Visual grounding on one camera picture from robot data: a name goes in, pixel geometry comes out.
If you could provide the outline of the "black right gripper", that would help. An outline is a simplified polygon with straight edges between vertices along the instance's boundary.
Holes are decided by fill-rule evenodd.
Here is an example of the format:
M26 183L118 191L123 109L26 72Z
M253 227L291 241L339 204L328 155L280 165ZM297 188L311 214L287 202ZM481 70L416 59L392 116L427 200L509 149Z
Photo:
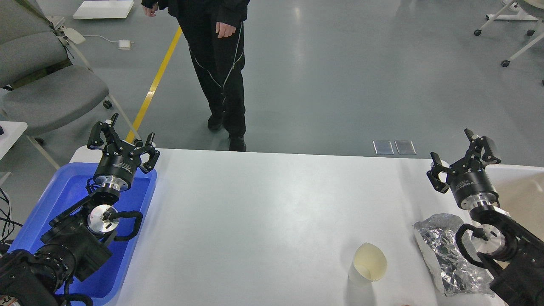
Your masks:
M472 210L482 205L500 207L499 195L486 172L488 165L502 162L501 157L495 154L495 142L486 136L478 136L468 128L464 129L464 133L470 142L464 156L464 167L446 167L439 155L431 152L433 163L427 177L439 193L447 193L450 188L457 206L462 210ZM441 173L446 174L446 182L441 180Z

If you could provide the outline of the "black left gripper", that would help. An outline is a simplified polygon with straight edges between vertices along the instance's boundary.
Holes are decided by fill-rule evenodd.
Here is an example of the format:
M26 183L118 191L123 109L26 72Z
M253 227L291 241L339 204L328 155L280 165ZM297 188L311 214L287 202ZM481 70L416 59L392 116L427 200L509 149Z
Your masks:
M148 135L142 147L136 148L130 143L123 143L114 129L118 116L119 113L114 113L110 120L94 124L87 148L102 151L93 176L94 182L100 185L111 183L117 186L117 190L125 191L131 188L137 168L146 174L151 172L161 153L153 144L153 132ZM142 162L143 155L148 155L145 162Z

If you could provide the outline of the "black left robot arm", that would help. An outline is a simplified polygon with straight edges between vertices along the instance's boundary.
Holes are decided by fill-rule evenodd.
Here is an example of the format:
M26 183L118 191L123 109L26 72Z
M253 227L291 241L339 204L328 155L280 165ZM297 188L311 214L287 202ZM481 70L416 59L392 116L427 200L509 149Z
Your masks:
M149 173L160 152L150 133L144 145L123 141L114 129L118 114L97 122L87 147L102 152L95 174L87 182L88 195L49 221L34 253L17 249L1 257L3 306L93 305L85 294L69 291L74 279L85 281L113 256L111 242L132 240L144 215L138 210L118 211L114 205L129 190L137 170Z

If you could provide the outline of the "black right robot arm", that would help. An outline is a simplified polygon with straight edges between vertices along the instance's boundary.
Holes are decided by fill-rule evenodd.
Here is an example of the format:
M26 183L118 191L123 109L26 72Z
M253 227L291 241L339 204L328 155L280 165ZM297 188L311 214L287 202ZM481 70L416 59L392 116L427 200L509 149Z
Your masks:
M469 211L478 226L463 224L455 243L472 265L486 269L493 279L490 289L509 306L544 304L543 241L501 209L499 195L485 171L499 164L491 138L478 136L468 128L470 142L463 158L445 166L437 153L427 177L435 190L451 190L460 209Z

